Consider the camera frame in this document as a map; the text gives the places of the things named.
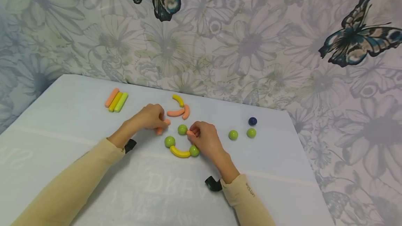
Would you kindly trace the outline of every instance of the green ball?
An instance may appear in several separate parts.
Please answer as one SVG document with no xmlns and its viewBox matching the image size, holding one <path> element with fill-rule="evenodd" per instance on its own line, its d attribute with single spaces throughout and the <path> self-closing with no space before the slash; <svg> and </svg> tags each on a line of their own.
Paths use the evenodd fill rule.
<svg viewBox="0 0 402 226">
<path fill-rule="evenodd" d="M 168 136 L 165 138 L 165 147 L 169 148 L 171 146 L 174 146 L 176 144 L 176 140 L 174 139 L 173 136 Z"/>
<path fill-rule="evenodd" d="M 190 149 L 188 150 L 190 151 L 191 156 L 196 157 L 200 154 L 200 151 L 197 149 L 196 146 L 191 146 Z"/>
<path fill-rule="evenodd" d="M 250 128 L 247 130 L 247 136 L 250 138 L 254 138 L 257 135 L 257 131 L 254 128 Z"/>
<path fill-rule="evenodd" d="M 237 140 L 238 136 L 239 136 L 239 134 L 237 133 L 236 130 L 230 130 L 229 139 L 231 139 L 232 141 L 235 141 L 235 140 Z"/>
<path fill-rule="evenodd" d="M 178 134 L 185 135 L 187 133 L 187 126 L 182 124 L 177 128 Z"/>
</svg>

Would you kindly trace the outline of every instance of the wall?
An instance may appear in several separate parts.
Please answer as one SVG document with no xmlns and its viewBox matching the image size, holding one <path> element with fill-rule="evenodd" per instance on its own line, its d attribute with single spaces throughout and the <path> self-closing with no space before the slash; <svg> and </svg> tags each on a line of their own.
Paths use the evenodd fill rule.
<svg viewBox="0 0 402 226">
<path fill-rule="evenodd" d="M 63 73 L 286 109 L 336 224 L 399 226 L 401 4 L 0 0 L 0 131 Z"/>
</svg>

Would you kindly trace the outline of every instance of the long sleeve shirt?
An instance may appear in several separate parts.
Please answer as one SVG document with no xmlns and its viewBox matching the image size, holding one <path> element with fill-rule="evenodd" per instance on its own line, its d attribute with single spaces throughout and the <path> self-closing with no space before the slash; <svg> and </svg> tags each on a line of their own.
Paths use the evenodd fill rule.
<svg viewBox="0 0 402 226">
<path fill-rule="evenodd" d="M 70 225 L 106 171 L 124 154 L 124 149 L 117 148 L 106 138 L 102 139 L 42 189 L 11 226 Z M 275 226 L 245 175 L 239 175 L 231 184 L 225 184 L 223 180 L 221 183 L 240 225 Z"/>
</svg>

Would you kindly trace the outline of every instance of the right hand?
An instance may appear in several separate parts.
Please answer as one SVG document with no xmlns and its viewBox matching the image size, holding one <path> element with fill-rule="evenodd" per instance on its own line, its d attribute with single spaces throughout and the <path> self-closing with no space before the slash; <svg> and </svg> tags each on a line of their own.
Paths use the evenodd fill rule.
<svg viewBox="0 0 402 226">
<path fill-rule="evenodd" d="M 227 152 L 222 147 L 222 143 L 218 137 L 218 133 L 214 125 L 204 121 L 196 121 L 190 127 L 195 136 L 187 135 L 187 138 L 193 143 L 204 155 L 215 162 Z"/>
</svg>

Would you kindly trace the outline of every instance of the dark blue ball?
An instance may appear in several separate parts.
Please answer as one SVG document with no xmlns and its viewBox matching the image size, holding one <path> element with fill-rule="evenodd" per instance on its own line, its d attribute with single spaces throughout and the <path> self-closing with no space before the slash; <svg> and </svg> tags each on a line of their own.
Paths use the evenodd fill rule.
<svg viewBox="0 0 402 226">
<path fill-rule="evenodd" d="M 251 125 L 251 126 L 256 125 L 257 124 L 257 119 L 255 117 L 249 118 L 248 124 Z"/>
</svg>

